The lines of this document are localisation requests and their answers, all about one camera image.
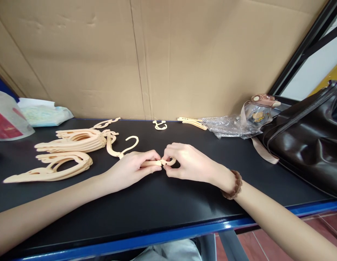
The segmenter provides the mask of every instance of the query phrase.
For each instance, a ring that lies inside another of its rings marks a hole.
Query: bracelet
[[[234,173],[235,177],[236,177],[236,181],[235,181],[235,188],[234,191],[231,193],[226,193],[225,191],[222,191],[223,197],[232,200],[234,198],[237,197],[237,194],[239,194],[241,192],[241,186],[242,186],[242,177],[240,175],[240,173],[236,170],[230,170],[232,173]]]

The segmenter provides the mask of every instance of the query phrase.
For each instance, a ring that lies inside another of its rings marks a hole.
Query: red floor tile
[[[319,232],[322,236],[332,242],[335,246],[337,246],[337,235],[332,231],[332,228],[329,227],[327,223],[325,223],[321,218],[319,219],[310,219],[305,221],[309,226],[314,228],[317,232]]]
[[[320,216],[317,215],[310,215],[310,216],[306,216],[306,217],[301,217],[300,219],[305,221],[305,220],[309,220],[309,219],[314,219],[314,218],[319,218]]]
[[[254,234],[269,261],[293,261],[262,229],[254,231]]]
[[[326,212],[320,213],[319,215],[321,217],[324,217],[324,216],[331,216],[331,215],[335,215],[335,214],[337,214],[337,211],[326,211]]]
[[[261,247],[252,232],[237,236],[250,261],[267,261]]]
[[[337,231],[337,214],[333,216],[325,216],[323,219]]]
[[[228,261],[222,241],[220,241],[219,236],[216,236],[216,248],[217,248],[217,261]]]

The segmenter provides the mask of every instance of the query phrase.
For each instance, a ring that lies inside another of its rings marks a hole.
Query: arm
[[[144,161],[154,159],[160,159],[154,150],[129,153],[101,175],[0,213],[0,256],[81,205],[161,170],[160,166],[140,169]]]
[[[165,149],[164,160],[176,158],[181,167],[164,166],[169,177],[208,182],[231,193],[234,174],[221,164],[186,144],[172,143]],[[337,260],[337,247],[282,205],[243,181],[235,201],[294,260]]]

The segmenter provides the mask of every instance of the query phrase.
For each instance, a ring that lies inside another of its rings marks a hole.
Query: black leather handbag
[[[282,111],[259,140],[279,163],[337,198],[337,81]]]

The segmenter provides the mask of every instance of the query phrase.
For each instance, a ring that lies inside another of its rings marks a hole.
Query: black table
[[[8,176],[46,166],[35,159],[43,153],[36,152],[34,145],[56,139],[55,131],[90,128],[100,121],[71,119],[58,127],[36,128],[35,134],[21,140],[0,142],[0,212],[101,174],[115,164],[119,159],[103,148],[89,153],[93,165],[72,178],[56,182],[2,183]],[[167,144],[191,144],[211,159],[238,170],[244,180],[286,207],[331,200],[281,166],[263,160],[250,140],[219,140],[212,132],[181,122],[167,122],[167,126],[166,130],[157,131],[151,121],[120,120],[105,129],[119,132],[113,144],[115,151],[131,146],[133,140],[125,139],[132,135],[140,140],[134,150],[155,149],[161,156]],[[46,253],[245,216],[245,211],[236,202],[223,198],[218,188],[207,183],[169,178],[163,170],[127,189],[79,207],[14,248],[7,257]]]

